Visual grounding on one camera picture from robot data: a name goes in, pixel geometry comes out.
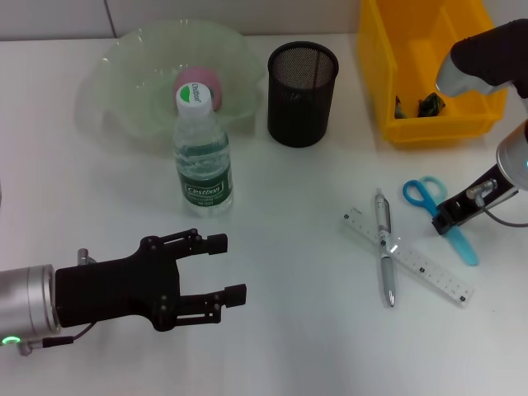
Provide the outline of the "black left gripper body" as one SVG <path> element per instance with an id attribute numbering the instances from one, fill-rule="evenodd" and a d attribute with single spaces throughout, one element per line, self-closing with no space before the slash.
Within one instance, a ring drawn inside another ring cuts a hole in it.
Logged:
<path id="1" fill-rule="evenodd" d="M 145 237 L 132 255 L 55 272 L 55 308 L 64 328 L 126 316 L 159 332 L 177 325 L 180 239 Z"/>

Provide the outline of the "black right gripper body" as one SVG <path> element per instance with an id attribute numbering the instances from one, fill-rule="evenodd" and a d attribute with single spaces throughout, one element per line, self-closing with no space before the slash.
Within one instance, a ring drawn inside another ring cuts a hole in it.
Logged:
<path id="1" fill-rule="evenodd" d="M 511 184 L 501 173 L 499 170 L 498 165 L 494 165 L 489 170 L 487 170 L 480 178 L 478 178 L 476 181 L 474 181 L 471 185 L 466 187 L 462 192 L 459 194 L 451 197 L 448 201 L 458 201 L 460 203 L 464 202 L 466 205 L 469 206 L 469 218 L 471 219 L 475 215 L 478 215 L 482 210 L 479 208 L 479 206 L 475 203 L 474 199 L 470 199 L 467 196 L 467 190 L 472 187 L 476 187 L 477 185 L 480 185 L 484 182 L 494 180 L 497 182 L 497 187 L 489 192 L 484 198 L 483 203 L 485 206 L 489 209 L 493 207 L 493 205 L 497 205 L 501 200 L 505 200 L 509 195 L 511 195 L 514 191 L 518 191 L 519 188 Z"/>

